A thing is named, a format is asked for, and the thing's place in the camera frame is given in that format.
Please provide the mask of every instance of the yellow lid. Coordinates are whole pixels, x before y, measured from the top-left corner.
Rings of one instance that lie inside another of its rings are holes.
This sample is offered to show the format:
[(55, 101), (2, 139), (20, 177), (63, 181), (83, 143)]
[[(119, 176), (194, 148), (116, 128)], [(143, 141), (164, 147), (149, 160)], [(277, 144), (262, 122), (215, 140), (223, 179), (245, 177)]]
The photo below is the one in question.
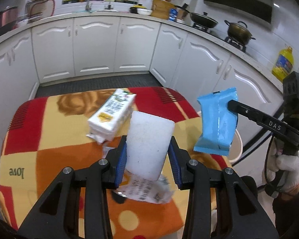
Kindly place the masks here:
[(146, 9), (146, 7), (144, 7), (143, 5), (141, 5), (140, 3), (138, 5), (134, 5), (132, 6), (133, 8), (143, 8)]

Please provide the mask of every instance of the blue snack package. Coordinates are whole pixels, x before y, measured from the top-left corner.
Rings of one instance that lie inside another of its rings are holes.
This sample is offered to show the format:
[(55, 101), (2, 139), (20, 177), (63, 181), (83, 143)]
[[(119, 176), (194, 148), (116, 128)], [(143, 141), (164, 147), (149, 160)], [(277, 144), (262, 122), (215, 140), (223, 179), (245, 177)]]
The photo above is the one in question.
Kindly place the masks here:
[(235, 87), (197, 98), (202, 107), (203, 133), (194, 151), (228, 156), (238, 122), (238, 114), (227, 109), (230, 100), (238, 100)]

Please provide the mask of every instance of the hand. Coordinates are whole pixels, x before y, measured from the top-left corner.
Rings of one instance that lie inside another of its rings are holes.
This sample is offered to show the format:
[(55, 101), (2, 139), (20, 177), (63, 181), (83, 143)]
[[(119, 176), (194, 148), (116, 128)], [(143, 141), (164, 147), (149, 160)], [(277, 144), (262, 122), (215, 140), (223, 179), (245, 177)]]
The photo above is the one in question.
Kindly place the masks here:
[[(273, 139), (269, 150), (267, 161), (267, 178), (273, 181), (275, 172), (278, 170), (289, 171), (282, 191), (296, 195), (299, 192), (299, 151), (296, 156), (281, 155), (283, 143), (276, 138)], [(292, 197), (287, 194), (281, 194), (283, 200), (289, 200)]]

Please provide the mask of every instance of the red and orange blanket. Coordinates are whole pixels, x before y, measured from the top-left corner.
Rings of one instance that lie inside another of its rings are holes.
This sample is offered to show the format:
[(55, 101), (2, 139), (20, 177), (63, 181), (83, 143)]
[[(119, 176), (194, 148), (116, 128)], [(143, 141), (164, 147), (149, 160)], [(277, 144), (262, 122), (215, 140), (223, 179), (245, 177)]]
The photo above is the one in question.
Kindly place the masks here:
[[(175, 122), (174, 136), (180, 148), (207, 167), (230, 166), (226, 157), (195, 153), (193, 147), (202, 132), (202, 119), (178, 92), (162, 87), (127, 88), (136, 94), (134, 110)], [(88, 118), (115, 89), (51, 96), (27, 101), (15, 113), (0, 159), (0, 206), (5, 220), (15, 229), (21, 225), (37, 199), (66, 166), (89, 167), (102, 158), (102, 145), (86, 137)], [(113, 141), (116, 147), (126, 135), (129, 119)], [(114, 238), (155, 239), (176, 232), (185, 222), (188, 191), (179, 191), (166, 158), (163, 174), (175, 190), (167, 204), (151, 204), (131, 199), (117, 201), (107, 192)], [(216, 207), (211, 191), (212, 208)], [(79, 233), (84, 237), (84, 198), (80, 197)]]

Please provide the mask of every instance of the plastic wrapper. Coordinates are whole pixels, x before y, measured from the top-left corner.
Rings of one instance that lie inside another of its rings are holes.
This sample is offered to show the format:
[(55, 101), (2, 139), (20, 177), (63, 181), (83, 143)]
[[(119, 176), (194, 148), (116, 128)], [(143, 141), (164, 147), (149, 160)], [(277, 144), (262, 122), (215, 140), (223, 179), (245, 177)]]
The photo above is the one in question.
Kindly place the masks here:
[(122, 183), (114, 192), (128, 199), (155, 204), (170, 202), (174, 193), (169, 188), (167, 178), (162, 174), (157, 181), (149, 181), (127, 170), (125, 170)]
[(227, 108), (230, 100), (238, 100), (236, 88), (197, 98), (202, 107), (203, 133), (196, 142), (194, 151), (229, 155), (229, 148), (238, 122), (238, 114)]

